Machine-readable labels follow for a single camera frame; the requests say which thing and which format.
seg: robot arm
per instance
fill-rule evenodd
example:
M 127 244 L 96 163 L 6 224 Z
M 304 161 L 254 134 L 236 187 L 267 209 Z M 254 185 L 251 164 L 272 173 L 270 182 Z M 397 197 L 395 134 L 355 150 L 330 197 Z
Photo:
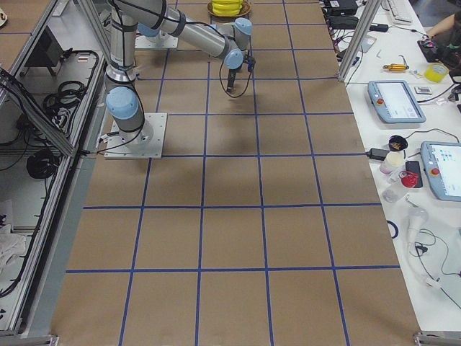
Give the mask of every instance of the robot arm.
M 222 59 L 229 69 L 239 68 L 246 60 L 242 51 L 249 45 L 252 30 L 247 19 L 207 26 L 169 7 L 166 0 L 109 0 L 109 4 L 112 6 L 112 36 L 107 76 L 115 83 L 124 84 L 135 78 L 133 65 L 138 23 L 160 29 Z

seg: smartphone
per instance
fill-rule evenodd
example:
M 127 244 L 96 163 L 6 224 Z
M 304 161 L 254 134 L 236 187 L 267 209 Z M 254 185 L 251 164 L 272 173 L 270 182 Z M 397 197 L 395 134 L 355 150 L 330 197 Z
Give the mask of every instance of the smartphone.
M 423 187 L 423 177 L 421 176 L 421 169 L 419 168 L 418 161 L 407 161 L 405 163 L 405 170 L 410 171 L 418 175 L 418 182 L 416 183 L 415 188 Z

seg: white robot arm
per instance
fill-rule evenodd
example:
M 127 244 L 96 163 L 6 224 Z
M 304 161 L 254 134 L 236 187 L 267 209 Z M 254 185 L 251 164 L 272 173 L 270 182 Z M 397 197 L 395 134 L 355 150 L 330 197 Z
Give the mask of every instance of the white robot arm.
M 187 18 L 183 12 L 168 6 L 166 0 L 107 2 L 112 7 L 112 31 L 110 62 L 105 74 L 105 84 L 109 92 L 106 104 L 117 123 L 122 142 L 127 147 L 145 145 L 152 138 L 153 132 L 145 121 L 142 106 L 134 90 L 138 23 L 178 37 L 223 60 L 224 65 L 230 69 L 229 79 L 235 78 L 235 71 L 243 63 L 247 63 L 248 70 L 252 71 L 255 60 L 248 52 L 252 24 L 247 19 L 238 18 L 234 23 L 208 25 Z

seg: computer mouse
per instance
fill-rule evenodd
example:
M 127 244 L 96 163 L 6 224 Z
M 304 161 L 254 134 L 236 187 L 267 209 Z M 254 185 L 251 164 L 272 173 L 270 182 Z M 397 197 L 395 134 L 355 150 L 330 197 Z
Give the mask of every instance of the computer mouse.
M 6 15 L 3 9 L 0 9 L 0 27 L 3 27 L 8 20 L 8 16 Z

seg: plastic bottle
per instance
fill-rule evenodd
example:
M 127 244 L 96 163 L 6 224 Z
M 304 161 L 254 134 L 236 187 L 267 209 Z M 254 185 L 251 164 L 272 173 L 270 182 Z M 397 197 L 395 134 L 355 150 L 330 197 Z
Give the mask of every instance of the plastic bottle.
M 401 167 L 405 159 L 402 151 L 389 151 L 384 161 L 381 163 L 380 171 L 384 174 L 394 172 L 398 167 Z
M 396 182 L 382 193 L 382 197 L 390 203 L 400 200 L 418 183 L 419 176 L 413 172 L 402 171 L 398 176 L 400 179 L 397 179 Z

